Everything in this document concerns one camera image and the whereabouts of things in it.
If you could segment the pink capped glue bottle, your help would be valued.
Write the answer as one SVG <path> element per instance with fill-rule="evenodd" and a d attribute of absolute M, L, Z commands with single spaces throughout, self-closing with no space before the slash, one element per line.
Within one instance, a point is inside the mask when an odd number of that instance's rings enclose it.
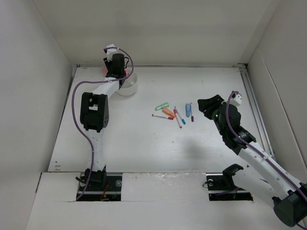
<path fill-rule="evenodd" d="M 124 78 L 129 75 L 126 69 L 111 69 L 108 70 L 106 67 L 102 68 L 102 73 L 106 78 Z"/>

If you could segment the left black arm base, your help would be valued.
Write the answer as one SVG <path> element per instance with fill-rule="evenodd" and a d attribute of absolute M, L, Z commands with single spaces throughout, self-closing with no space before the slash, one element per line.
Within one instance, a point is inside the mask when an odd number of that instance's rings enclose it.
<path fill-rule="evenodd" d="M 76 201 L 121 201 L 122 174 L 107 173 L 106 168 L 92 172 L 86 184 L 90 169 L 86 169 L 79 177 Z"/>

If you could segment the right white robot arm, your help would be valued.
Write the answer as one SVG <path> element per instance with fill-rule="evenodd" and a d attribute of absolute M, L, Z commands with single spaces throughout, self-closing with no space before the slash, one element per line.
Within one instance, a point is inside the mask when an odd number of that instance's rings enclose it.
<path fill-rule="evenodd" d="M 208 187 L 221 185 L 222 196 L 243 189 L 269 205 L 283 224 L 301 228 L 300 222 L 307 216 L 307 185 L 280 166 L 241 126 L 237 109 L 241 94 L 233 91 L 227 100 L 216 95 L 197 103 L 199 111 L 215 123 L 224 144 L 247 162 L 246 166 L 232 164 L 224 169 L 219 181 L 208 179 Z"/>

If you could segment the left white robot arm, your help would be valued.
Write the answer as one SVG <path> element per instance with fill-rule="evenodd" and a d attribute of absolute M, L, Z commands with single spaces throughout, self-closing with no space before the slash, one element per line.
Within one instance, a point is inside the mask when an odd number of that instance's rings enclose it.
<path fill-rule="evenodd" d="M 126 77 L 126 57 L 116 53 L 111 60 L 104 59 L 107 67 L 106 83 L 93 92 L 84 92 L 81 99 L 80 123 L 91 141 L 91 166 L 84 172 L 91 186 L 102 190 L 107 184 L 106 165 L 103 163 L 102 136 L 109 122 L 108 99 L 118 91 Z"/>

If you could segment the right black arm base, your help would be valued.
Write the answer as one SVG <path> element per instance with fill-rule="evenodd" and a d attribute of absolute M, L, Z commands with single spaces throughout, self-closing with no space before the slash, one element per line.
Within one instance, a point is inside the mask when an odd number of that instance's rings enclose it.
<path fill-rule="evenodd" d="M 208 189 L 210 201 L 253 201 L 252 194 L 237 187 L 233 182 L 236 172 L 243 170 L 238 164 L 233 164 L 222 172 L 206 173 L 206 182 L 202 187 Z"/>

